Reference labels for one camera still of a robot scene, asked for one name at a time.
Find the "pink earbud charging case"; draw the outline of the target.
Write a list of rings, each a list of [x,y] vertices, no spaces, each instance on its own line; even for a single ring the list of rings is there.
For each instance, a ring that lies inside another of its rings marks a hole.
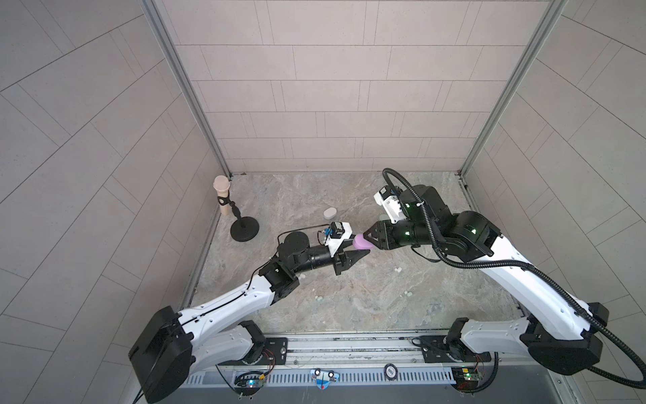
[[[363,234],[358,234],[353,239],[353,247],[356,250],[370,250],[374,248],[374,245],[366,240]]]

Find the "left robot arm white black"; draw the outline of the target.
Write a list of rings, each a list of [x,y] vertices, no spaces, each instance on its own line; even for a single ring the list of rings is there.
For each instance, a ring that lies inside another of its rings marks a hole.
[[[128,353],[141,388],[134,401],[161,402],[195,371],[260,359],[266,338],[247,316],[287,297],[299,286],[299,274],[327,266],[341,274],[371,249],[363,235],[311,246],[304,232],[291,232],[244,284],[183,311],[158,310]]]

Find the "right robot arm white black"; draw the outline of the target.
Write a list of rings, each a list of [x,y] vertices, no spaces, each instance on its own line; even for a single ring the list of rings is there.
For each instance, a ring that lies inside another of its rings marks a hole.
[[[560,375],[600,362],[602,340],[552,286],[528,270],[492,265],[527,259],[483,215],[472,210],[452,213],[437,190],[422,184],[400,194],[386,185],[373,198],[388,217],[363,233],[364,242],[394,250],[436,240],[443,253],[461,264],[477,264],[529,311],[528,316],[504,322],[456,319],[439,346],[453,360],[472,361],[491,353],[523,355]]]

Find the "white earbud charging case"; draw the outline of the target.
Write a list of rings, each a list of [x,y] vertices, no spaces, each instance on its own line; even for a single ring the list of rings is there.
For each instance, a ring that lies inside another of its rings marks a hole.
[[[334,219],[336,215],[337,215],[337,209],[334,207],[329,207],[323,211],[323,216],[328,221]]]

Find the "beige microphone on black stand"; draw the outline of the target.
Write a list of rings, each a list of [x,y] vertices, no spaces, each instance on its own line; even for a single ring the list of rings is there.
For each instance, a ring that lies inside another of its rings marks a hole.
[[[250,216],[243,216],[237,204],[230,198],[230,180],[224,175],[214,179],[213,188],[217,193],[220,211],[223,215],[233,215],[230,236],[236,242],[248,242],[258,234],[259,223]]]

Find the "blue white small device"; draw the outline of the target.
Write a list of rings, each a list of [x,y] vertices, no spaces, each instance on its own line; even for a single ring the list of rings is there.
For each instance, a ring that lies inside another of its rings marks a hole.
[[[331,383],[339,381],[340,375],[333,370],[314,369],[311,370],[311,380],[316,384],[318,390],[326,390]]]

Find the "round black sticker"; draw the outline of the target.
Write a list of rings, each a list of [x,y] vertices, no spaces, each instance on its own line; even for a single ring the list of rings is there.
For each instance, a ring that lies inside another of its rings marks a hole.
[[[388,381],[394,381],[398,379],[399,371],[394,364],[387,364],[384,368],[385,379]]]

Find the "left green circuit board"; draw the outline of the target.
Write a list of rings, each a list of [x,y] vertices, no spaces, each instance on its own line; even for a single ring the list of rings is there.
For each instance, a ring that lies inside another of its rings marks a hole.
[[[260,371],[250,371],[238,375],[234,380],[234,391],[241,397],[251,397],[266,384],[267,375]]]

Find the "green circuit board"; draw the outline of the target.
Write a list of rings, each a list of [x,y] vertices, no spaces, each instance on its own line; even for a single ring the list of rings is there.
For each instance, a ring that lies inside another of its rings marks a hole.
[[[474,367],[454,367],[451,371],[454,377],[453,388],[459,392],[474,390],[482,380],[481,373]]]
[[[238,375],[234,380],[234,391],[241,397],[251,397],[266,384],[267,375],[260,371],[250,371]]]

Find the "right green circuit board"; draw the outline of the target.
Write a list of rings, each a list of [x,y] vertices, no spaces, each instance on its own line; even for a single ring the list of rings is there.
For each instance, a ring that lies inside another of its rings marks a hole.
[[[454,367],[451,371],[454,377],[453,388],[459,392],[474,390],[482,380],[481,373],[474,367]]]

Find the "aluminium rail frame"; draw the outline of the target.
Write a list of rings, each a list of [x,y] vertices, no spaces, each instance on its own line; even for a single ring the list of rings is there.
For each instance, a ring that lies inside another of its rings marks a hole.
[[[254,343],[263,343],[266,338],[287,338],[288,350],[284,365],[270,366],[228,366],[232,369],[274,370],[287,369],[338,369],[338,368],[376,368],[381,370],[387,364],[399,368],[418,368],[435,366],[452,368],[467,365],[493,365],[494,350],[489,363],[426,363],[422,350],[415,347],[411,340],[421,336],[445,336],[444,330],[422,330],[413,332],[386,333],[296,333],[265,334],[254,337],[244,328],[235,327],[215,334],[203,343],[195,338],[184,339],[180,346],[179,358],[167,362],[161,368],[182,380],[200,371],[212,370],[221,363],[241,360],[248,354]]]

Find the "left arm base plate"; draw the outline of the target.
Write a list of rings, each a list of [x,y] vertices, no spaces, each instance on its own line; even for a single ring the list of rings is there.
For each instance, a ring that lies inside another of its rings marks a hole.
[[[288,350],[287,338],[266,338],[263,343],[254,343],[249,353],[241,360],[221,363],[225,366],[270,366],[284,365]]]

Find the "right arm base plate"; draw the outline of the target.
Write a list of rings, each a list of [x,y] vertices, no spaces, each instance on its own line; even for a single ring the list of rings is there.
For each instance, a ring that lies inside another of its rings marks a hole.
[[[475,353],[459,339],[448,342],[443,335],[412,338],[411,343],[422,350],[426,363],[489,363],[492,360],[489,352]]]

